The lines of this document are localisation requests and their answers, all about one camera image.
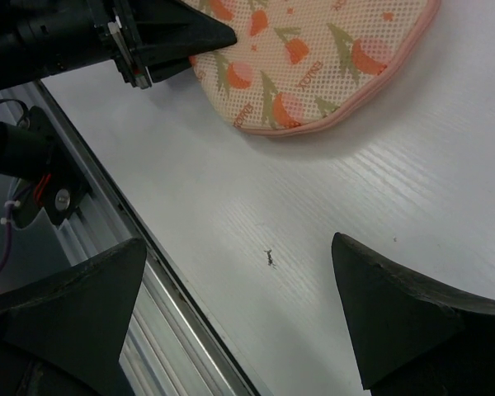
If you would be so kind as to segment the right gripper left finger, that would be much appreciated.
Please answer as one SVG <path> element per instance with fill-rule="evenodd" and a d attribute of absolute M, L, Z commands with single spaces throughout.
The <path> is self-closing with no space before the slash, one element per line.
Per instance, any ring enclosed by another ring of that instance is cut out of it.
<path fill-rule="evenodd" d="M 0 395 L 131 395 L 119 359 L 146 245 L 131 238 L 0 295 Z"/>

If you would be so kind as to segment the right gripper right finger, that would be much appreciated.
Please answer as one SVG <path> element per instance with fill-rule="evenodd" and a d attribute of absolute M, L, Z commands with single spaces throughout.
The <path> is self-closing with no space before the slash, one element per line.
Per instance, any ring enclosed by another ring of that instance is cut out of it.
<path fill-rule="evenodd" d="M 495 299 L 434 280 L 336 233 L 332 264 L 363 389 L 495 395 Z"/>

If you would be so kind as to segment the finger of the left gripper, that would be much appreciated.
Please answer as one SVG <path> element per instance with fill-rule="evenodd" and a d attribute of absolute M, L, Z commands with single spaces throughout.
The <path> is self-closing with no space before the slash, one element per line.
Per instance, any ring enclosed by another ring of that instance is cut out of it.
<path fill-rule="evenodd" d="M 190 58 L 237 43 L 230 26 L 182 1 L 116 1 L 123 46 L 115 64 L 127 83 L 159 83 Z"/>

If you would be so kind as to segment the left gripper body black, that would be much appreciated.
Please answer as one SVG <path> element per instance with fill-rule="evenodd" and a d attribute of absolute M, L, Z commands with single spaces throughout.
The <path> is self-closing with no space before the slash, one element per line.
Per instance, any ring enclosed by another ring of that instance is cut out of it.
<path fill-rule="evenodd" d="M 152 82 L 137 53 L 130 1 L 0 1 L 0 91 L 112 60 L 124 81 Z"/>

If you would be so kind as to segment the peach floral mesh laundry bag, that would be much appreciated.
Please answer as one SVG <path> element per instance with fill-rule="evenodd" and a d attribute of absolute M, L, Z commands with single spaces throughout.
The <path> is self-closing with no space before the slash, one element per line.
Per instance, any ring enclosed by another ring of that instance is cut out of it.
<path fill-rule="evenodd" d="M 437 14 L 434 0 L 194 1 L 235 45 L 191 59 L 233 127 L 276 137 L 325 130 L 398 72 Z"/>

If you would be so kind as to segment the aluminium front rail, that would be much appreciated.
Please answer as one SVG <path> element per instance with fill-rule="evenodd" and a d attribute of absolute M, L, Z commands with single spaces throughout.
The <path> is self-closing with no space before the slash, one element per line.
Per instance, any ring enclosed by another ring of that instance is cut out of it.
<path fill-rule="evenodd" d="M 72 264 L 130 237 L 146 242 L 120 365 L 138 395 L 268 395 L 270 390 L 194 300 L 157 241 L 86 141 L 40 82 L 0 92 L 4 120 L 20 118 L 15 100 L 41 107 L 90 185 L 77 211 L 56 230 Z"/>

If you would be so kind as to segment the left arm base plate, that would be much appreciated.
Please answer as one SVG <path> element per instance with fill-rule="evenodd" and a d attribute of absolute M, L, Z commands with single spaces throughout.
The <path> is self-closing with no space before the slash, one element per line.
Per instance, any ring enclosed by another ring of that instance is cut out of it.
<path fill-rule="evenodd" d="M 42 176 L 31 183 L 32 189 L 21 198 L 21 206 L 12 218 L 19 229 L 24 229 L 44 211 L 50 223 L 59 227 L 77 211 L 91 188 L 42 108 L 33 106 L 29 110 L 29 121 L 29 131 L 49 144 L 49 163 Z"/>

